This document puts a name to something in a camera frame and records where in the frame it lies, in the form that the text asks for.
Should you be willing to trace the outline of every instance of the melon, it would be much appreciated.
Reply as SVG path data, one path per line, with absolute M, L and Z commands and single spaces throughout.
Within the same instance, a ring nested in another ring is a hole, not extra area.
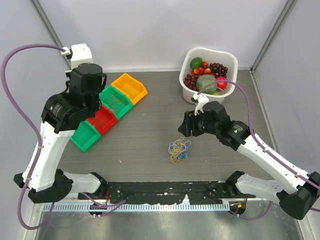
M 203 89 L 206 85 L 209 83 L 212 83 L 216 81 L 216 78 L 214 76 L 205 74 L 198 78 L 198 80 L 195 83 L 196 89 L 200 91 Z M 211 86 L 207 87 L 203 93 L 204 94 L 214 94 L 214 92 L 217 90 L 217 83 L 212 84 Z

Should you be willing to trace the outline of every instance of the white wall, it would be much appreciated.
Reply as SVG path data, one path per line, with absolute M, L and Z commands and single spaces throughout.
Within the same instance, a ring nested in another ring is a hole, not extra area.
M 280 153 L 309 173 L 320 173 L 319 10 L 297 1 L 256 72 Z M 310 217 L 320 238 L 320 213 Z
M 286 0 L 41 0 L 64 45 L 87 43 L 105 70 L 180 69 L 194 47 L 251 67 Z
M 1 0 L 0 61 L 14 48 L 26 44 L 52 44 L 33 7 L 26 0 Z M 67 65 L 53 49 L 30 49 L 18 53 L 7 66 L 12 95 L 39 126 L 48 97 L 65 88 Z M 17 217 L 20 189 L 13 177 L 23 172 L 31 159 L 37 138 L 11 106 L 0 87 L 0 233 L 2 240 L 21 240 L 24 229 Z

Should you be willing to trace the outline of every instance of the wooden tabletop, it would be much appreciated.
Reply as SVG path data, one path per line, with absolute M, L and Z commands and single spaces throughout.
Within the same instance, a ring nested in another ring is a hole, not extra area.
M 108 73 L 108 83 L 122 73 Z M 87 152 L 69 142 L 59 168 L 75 173 L 97 172 L 107 181 L 224 181 L 234 171 L 253 177 L 271 177 L 256 163 L 222 145 L 215 136 L 203 134 L 189 137 L 189 155 L 185 162 L 170 162 L 170 142 L 183 137 L 177 131 L 185 111 L 195 109 L 182 96 L 179 72 L 132 72 L 148 95 L 102 136 Z M 265 119 L 248 70 L 238 71 L 237 83 L 248 93 L 253 128 L 272 146 Z M 243 94 L 235 89 L 223 105 L 232 120 L 248 123 Z

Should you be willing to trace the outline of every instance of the white plastic bin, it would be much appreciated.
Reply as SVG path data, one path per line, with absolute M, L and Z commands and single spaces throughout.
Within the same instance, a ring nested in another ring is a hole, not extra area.
M 187 88 L 186 85 L 184 84 L 184 79 L 187 76 L 187 74 L 190 74 L 191 72 L 191 68 L 190 68 L 191 60 L 197 57 L 202 58 L 203 61 L 207 61 L 209 64 L 213 64 L 213 63 L 222 64 L 223 66 L 228 68 L 226 79 L 232 82 L 236 82 L 237 80 L 238 60 L 233 54 L 226 51 L 216 51 L 216 50 L 210 50 L 202 47 L 195 47 L 186 54 L 186 57 L 184 59 L 182 69 L 180 72 L 180 76 L 179 76 L 179 81 L 182 86 L 183 98 L 188 103 L 193 103 L 191 101 L 191 98 L 197 92 Z M 208 97 L 210 102 L 217 101 L 221 104 L 225 99 L 225 97 L 232 94 L 234 90 L 235 90 L 235 86 L 228 83 L 225 94 L 217 96 L 217 95 L 204 93 L 204 95 Z

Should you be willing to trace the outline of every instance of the plastic bin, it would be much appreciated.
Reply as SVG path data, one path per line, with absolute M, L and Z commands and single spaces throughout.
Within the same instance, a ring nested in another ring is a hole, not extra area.
M 197 92 L 187 88 L 184 84 L 184 79 L 187 76 L 187 74 L 190 74 L 190 62 L 192 61 L 192 59 L 196 57 L 202 58 L 203 61 L 207 61 L 209 64 L 220 63 L 223 66 L 227 67 L 228 72 L 226 75 L 226 79 L 232 82 L 236 82 L 238 74 L 238 60 L 233 54 L 226 51 L 216 51 L 202 47 L 193 48 L 186 54 L 179 76 L 179 81 L 182 86 L 183 98 L 188 103 L 193 103 L 191 98 Z M 228 83 L 225 94 L 218 96 L 204 93 L 204 95 L 208 97 L 210 102 L 217 101 L 221 104 L 225 97 L 232 94 L 234 90 L 235 86 Z
M 100 93 L 100 100 L 103 105 L 113 112 L 118 120 L 134 106 L 126 95 L 112 85 L 107 86 Z
M 88 118 L 87 121 L 94 126 L 94 128 L 104 135 L 113 125 L 118 121 L 116 116 L 104 105 L 95 113 L 95 117 Z
M 136 105 L 148 94 L 145 86 L 127 73 L 124 73 L 117 80 L 111 83 L 111 85 L 125 94 L 133 105 Z
M 71 138 L 83 152 L 87 151 L 99 138 L 101 134 L 88 121 L 82 121 Z

